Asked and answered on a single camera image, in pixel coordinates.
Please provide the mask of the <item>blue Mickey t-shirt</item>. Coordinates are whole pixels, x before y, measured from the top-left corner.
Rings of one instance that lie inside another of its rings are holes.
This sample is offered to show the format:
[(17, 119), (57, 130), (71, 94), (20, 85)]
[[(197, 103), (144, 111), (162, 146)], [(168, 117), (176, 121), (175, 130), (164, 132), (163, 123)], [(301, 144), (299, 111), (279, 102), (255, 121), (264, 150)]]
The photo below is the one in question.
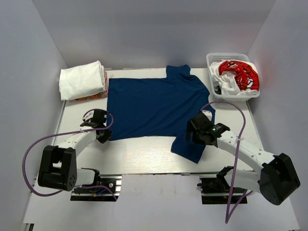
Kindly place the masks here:
[(111, 140), (175, 137), (171, 152), (198, 163), (204, 144), (186, 141), (187, 122), (209, 102), (209, 90), (188, 65), (167, 66), (166, 78), (109, 80), (107, 111), (113, 115)]

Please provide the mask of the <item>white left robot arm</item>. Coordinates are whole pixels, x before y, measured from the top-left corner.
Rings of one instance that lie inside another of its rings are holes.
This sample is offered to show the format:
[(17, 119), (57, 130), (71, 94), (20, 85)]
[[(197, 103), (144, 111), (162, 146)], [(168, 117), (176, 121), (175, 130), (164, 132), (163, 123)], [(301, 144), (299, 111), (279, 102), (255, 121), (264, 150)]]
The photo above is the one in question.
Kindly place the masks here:
[(91, 143), (107, 142), (112, 135), (107, 118), (112, 115), (102, 109), (94, 109), (83, 117), (79, 130), (58, 145), (44, 148), (38, 174), (38, 185), (62, 191), (71, 191), (77, 186), (86, 186), (97, 192), (102, 186), (99, 171), (92, 168), (77, 168), (77, 157)]

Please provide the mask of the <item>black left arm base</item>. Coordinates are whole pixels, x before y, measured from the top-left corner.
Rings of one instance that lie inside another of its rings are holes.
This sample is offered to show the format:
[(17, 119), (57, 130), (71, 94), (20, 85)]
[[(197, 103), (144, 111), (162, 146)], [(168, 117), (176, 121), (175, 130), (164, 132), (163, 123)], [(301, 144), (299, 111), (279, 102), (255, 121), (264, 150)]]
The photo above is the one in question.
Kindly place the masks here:
[(103, 187), (85, 189), (75, 188), (71, 192), (70, 201), (79, 202), (115, 202), (120, 195), (122, 176), (101, 175), (98, 181)]

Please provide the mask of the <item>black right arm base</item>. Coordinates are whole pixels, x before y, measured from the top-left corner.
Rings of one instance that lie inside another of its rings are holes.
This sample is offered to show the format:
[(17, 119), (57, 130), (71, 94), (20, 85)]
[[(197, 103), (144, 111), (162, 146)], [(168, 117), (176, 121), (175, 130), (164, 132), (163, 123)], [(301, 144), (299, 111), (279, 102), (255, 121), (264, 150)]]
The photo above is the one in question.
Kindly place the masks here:
[[(218, 183), (217, 178), (200, 178), (197, 188), (201, 190), (201, 199), (203, 205), (226, 205), (229, 198), (229, 189)], [(244, 189), (234, 188), (231, 204), (239, 201)]]

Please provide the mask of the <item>white t-shirt with red print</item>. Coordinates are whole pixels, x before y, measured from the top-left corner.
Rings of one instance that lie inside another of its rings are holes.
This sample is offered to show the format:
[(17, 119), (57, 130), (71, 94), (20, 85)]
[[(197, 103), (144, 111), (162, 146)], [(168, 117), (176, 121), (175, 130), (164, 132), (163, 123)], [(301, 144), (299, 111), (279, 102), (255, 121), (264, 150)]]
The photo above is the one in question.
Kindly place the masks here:
[(213, 62), (209, 67), (215, 88), (221, 95), (242, 96), (259, 93), (259, 75), (253, 63), (239, 60)]

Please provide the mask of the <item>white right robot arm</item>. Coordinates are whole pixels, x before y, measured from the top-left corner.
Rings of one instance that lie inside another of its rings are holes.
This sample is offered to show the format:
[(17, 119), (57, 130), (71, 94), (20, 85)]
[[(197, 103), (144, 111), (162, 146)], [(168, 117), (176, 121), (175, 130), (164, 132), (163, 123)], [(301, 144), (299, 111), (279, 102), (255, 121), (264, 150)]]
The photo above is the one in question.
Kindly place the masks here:
[(260, 193), (273, 205), (280, 205), (300, 187), (300, 180), (288, 155), (275, 155), (240, 140), (226, 125), (212, 123), (204, 112), (199, 112), (187, 122), (185, 139), (215, 146), (237, 156), (252, 168), (247, 171), (224, 167), (216, 175), (213, 187), (200, 184), (204, 193), (211, 190), (228, 192), (235, 187)]

